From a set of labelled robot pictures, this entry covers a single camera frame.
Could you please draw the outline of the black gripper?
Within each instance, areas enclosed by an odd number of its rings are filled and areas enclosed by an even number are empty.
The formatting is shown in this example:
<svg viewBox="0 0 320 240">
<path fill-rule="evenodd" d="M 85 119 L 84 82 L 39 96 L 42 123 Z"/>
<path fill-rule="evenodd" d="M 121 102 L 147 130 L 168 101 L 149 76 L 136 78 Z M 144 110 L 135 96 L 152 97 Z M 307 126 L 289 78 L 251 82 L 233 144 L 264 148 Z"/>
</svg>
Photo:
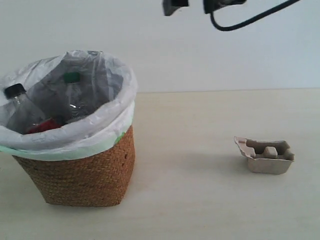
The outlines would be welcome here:
<svg viewBox="0 0 320 240">
<path fill-rule="evenodd" d="M 211 14 L 225 7 L 242 5 L 246 1 L 247 0 L 203 0 L 203 10 L 205 14 Z"/>
</svg>

